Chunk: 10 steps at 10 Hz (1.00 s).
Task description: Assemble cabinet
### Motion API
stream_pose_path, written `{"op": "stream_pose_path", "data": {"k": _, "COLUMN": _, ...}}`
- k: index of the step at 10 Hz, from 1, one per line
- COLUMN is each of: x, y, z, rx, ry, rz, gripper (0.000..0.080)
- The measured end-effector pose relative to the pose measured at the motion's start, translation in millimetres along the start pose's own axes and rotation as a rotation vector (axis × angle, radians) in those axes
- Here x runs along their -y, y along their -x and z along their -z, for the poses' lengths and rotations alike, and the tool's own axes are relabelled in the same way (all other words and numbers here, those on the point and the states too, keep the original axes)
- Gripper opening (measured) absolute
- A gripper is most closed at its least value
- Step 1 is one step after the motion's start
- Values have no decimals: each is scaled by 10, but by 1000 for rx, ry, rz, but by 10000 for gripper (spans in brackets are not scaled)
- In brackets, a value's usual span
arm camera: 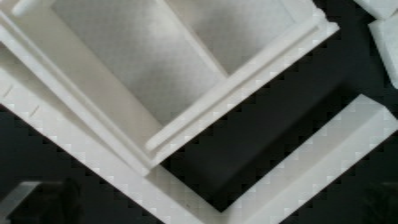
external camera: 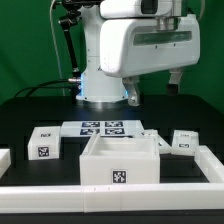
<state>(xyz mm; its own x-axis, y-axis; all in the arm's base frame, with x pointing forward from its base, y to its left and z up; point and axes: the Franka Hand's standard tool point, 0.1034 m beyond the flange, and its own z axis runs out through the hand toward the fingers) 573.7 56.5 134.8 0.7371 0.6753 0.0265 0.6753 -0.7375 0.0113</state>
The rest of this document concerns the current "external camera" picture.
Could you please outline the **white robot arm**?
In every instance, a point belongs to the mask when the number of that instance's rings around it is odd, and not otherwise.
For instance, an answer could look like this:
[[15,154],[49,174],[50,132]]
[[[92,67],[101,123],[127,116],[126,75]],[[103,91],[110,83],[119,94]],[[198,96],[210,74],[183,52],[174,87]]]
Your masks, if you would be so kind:
[[140,103],[143,74],[170,72],[176,94],[186,66],[200,57],[200,30],[188,0],[100,0],[81,8],[87,68],[80,100],[91,104]]

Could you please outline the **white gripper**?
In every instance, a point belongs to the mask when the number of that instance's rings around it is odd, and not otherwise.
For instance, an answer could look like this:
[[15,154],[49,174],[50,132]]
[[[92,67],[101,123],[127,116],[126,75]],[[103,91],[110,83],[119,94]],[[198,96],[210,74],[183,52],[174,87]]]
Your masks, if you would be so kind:
[[196,64],[199,57],[199,24],[192,14],[181,17],[176,30],[158,31],[154,19],[113,19],[101,27],[102,71],[123,78],[130,106],[140,104],[137,75],[170,69],[167,93],[175,96],[183,75],[178,67]]

